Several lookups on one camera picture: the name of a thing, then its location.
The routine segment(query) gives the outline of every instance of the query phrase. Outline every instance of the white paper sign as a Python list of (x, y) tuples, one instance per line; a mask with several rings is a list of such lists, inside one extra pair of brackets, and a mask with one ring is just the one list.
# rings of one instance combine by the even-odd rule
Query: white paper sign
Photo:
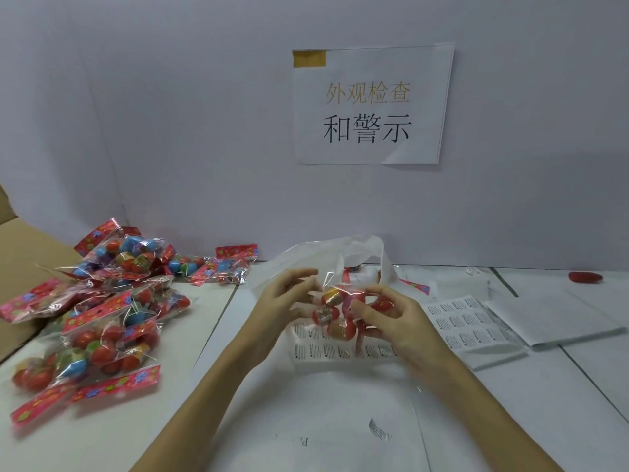
[(437, 164), (454, 45), (338, 49), (293, 69), (301, 164)]

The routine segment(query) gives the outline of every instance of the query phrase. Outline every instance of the white wall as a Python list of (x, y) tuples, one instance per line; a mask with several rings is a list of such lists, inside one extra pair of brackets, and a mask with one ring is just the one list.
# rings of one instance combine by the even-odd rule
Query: white wall
[(0, 0), (0, 184), (29, 223), (74, 245), (125, 220), (64, 0)]
[[(129, 218), (181, 249), (374, 233), (395, 262), (629, 268), (629, 0), (67, 4)], [(292, 49), (443, 41), (438, 166), (296, 164)]]

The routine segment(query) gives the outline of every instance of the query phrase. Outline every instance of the cardboard box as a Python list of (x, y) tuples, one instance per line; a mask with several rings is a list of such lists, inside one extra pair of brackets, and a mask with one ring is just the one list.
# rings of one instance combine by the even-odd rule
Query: cardboard box
[[(37, 265), (67, 267), (81, 261), (71, 246), (66, 246), (29, 226), (15, 215), (0, 186), (0, 304), (28, 292), (50, 278)], [(0, 320), (0, 363), (32, 339), (44, 321), (9, 324)]]

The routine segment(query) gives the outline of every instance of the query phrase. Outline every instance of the person's left hand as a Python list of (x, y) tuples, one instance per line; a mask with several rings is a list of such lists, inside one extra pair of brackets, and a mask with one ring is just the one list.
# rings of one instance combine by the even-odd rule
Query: person's left hand
[(263, 290), (262, 296), (234, 342), (247, 349), (251, 368), (271, 352), (284, 328), (293, 320), (309, 317), (312, 311), (291, 307), (299, 303), (316, 303), (311, 291), (321, 291), (316, 268), (285, 270)]

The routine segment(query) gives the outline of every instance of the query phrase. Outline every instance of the yellow tape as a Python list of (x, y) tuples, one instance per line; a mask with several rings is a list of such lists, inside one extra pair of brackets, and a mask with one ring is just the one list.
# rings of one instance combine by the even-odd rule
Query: yellow tape
[(324, 68), (325, 51), (294, 51), (293, 68)]

